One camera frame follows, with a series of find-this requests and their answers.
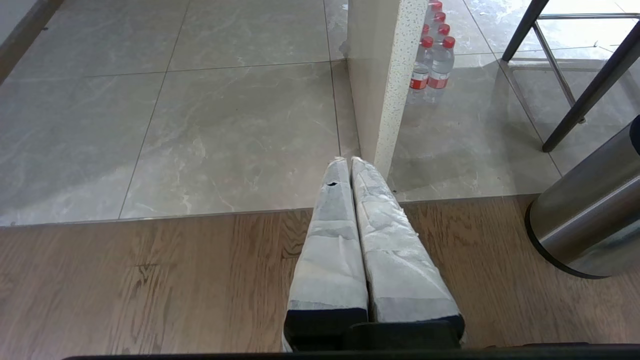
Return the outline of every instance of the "red bottle label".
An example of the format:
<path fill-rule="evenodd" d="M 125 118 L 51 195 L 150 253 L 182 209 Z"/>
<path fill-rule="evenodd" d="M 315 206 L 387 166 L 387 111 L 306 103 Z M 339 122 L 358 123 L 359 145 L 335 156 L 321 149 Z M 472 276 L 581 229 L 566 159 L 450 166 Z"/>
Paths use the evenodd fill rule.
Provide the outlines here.
<path fill-rule="evenodd" d="M 414 90 L 422 90 L 427 87 L 427 80 L 427 74 L 419 74 L 417 72 L 414 72 L 411 76 L 411 83 L 409 84 L 409 87 Z"/>
<path fill-rule="evenodd" d="M 429 75 L 427 85 L 429 85 L 430 88 L 443 89 L 447 86 L 448 81 L 449 74 L 433 74 Z"/>

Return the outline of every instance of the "red bottle cap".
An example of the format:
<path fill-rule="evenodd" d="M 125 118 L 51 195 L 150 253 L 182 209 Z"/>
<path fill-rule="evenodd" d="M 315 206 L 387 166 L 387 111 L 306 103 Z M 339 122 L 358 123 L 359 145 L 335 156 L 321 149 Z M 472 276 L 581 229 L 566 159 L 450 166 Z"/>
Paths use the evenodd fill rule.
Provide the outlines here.
<path fill-rule="evenodd" d="M 435 22 L 444 22 L 446 18 L 447 16 L 445 15 L 444 12 L 436 12 L 435 15 L 433 16 L 433 20 Z"/>
<path fill-rule="evenodd" d="M 441 12 L 442 11 L 442 2 L 441 1 L 430 1 L 429 7 L 432 12 Z"/>
<path fill-rule="evenodd" d="M 442 40 L 442 46 L 444 46 L 447 49 L 452 49 L 453 45 L 456 45 L 456 39 L 454 39 L 452 37 L 445 37 Z"/>
<path fill-rule="evenodd" d="M 433 46 L 433 38 L 432 37 L 424 37 L 420 41 L 420 44 L 424 47 L 432 47 Z"/>
<path fill-rule="evenodd" d="M 447 35 L 449 35 L 450 30 L 451 30 L 451 27 L 449 25 L 441 24 L 438 27 L 438 34 L 447 36 Z"/>

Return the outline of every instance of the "stainless steel trash can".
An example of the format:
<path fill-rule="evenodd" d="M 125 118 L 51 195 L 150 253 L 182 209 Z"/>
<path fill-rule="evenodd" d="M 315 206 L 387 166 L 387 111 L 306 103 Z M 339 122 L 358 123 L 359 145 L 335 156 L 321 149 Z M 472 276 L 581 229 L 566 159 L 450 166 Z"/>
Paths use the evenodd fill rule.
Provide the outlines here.
<path fill-rule="evenodd" d="M 640 263 L 640 115 L 534 200 L 525 224 L 570 274 L 600 279 Z"/>

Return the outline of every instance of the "wooden floor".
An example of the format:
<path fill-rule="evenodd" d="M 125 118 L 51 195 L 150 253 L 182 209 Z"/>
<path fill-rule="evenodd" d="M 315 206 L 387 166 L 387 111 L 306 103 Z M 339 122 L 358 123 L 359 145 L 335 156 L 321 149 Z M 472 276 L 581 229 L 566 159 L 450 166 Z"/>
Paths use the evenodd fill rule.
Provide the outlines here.
<path fill-rule="evenodd" d="M 531 197 L 405 204 L 468 347 L 640 343 L 640 272 L 585 280 L 538 255 Z M 0 359 L 278 351 L 311 210 L 0 229 Z"/>

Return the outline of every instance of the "speckled column edge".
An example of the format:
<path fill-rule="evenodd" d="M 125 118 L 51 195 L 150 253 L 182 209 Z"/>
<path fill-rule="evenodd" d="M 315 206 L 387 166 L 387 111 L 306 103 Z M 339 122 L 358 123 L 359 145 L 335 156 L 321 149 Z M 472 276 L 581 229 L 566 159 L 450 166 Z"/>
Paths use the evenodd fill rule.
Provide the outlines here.
<path fill-rule="evenodd" d="M 400 0 L 374 165 L 386 179 L 396 148 L 427 0 Z"/>

